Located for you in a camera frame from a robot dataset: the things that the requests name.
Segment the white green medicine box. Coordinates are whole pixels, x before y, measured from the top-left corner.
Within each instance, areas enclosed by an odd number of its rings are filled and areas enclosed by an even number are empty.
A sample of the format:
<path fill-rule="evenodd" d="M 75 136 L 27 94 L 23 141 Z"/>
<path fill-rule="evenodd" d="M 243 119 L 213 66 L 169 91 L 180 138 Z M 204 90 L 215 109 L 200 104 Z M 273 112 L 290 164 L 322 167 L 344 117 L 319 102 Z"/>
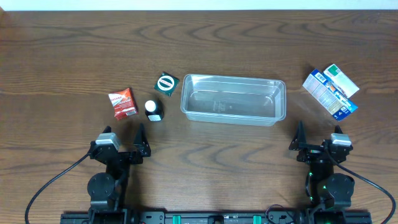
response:
<path fill-rule="evenodd" d="M 359 87 L 354 84 L 335 64 L 327 67 L 323 73 L 333 82 L 334 86 L 336 86 L 345 97 L 350 98 L 357 91 L 359 91 Z"/>

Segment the blue Kool Fever box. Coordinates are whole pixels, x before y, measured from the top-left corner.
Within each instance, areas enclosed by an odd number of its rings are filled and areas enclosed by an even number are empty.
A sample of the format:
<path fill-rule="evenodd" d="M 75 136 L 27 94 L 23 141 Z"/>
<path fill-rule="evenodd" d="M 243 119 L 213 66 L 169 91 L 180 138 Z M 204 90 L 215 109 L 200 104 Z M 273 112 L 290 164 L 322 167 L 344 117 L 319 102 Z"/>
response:
<path fill-rule="evenodd" d="M 341 121 L 358 107 L 345 97 L 324 74 L 314 69 L 302 85 L 335 120 Z"/>

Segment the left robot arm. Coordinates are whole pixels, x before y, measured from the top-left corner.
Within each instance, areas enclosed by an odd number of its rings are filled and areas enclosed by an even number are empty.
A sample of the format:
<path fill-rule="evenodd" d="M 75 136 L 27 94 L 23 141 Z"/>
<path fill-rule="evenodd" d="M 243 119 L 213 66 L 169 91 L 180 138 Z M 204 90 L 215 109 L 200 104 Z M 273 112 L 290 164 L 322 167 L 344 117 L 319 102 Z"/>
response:
<path fill-rule="evenodd" d="M 121 142 L 111 127 L 91 142 L 88 156 L 106 166 L 105 172 L 95 174 L 88 182 L 90 195 L 89 223 L 139 223 L 139 215 L 124 204 L 130 168 L 143 163 L 151 155 L 143 124 L 134 138 L 130 152 L 120 152 Z"/>

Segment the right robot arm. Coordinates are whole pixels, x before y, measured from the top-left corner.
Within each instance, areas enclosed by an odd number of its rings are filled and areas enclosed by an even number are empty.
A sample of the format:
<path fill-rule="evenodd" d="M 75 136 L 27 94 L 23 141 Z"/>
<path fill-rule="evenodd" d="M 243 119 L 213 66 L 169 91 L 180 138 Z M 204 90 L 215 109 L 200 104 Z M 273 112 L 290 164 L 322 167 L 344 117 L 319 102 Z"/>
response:
<path fill-rule="evenodd" d="M 353 150 L 351 139 L 339 126 L 330 139 L 320 145 L 309 144 L 303 122 L 298 123 L 289 150 L 297 151 L 297 161 L 309 165 L 305 193 L 310 206 L 294 216 L 295 223 L 338 223 L 345 218 L 343 210 L 351 206 L 354 179 L 336 173 L 334 167 L 346 160 Z"/>

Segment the red sachet packet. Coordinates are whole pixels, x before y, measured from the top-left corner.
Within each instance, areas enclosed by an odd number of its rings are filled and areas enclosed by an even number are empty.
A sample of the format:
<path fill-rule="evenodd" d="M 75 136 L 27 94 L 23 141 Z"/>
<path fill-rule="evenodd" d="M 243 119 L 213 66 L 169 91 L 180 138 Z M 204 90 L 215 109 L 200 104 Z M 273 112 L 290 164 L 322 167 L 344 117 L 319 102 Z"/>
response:
<path fill-rule="evenodd" d="M 136 102 L 130 88 L 109 93 L 108 97 L 114 108 L 114 117 L 117 120 L 138 114 Z"/>

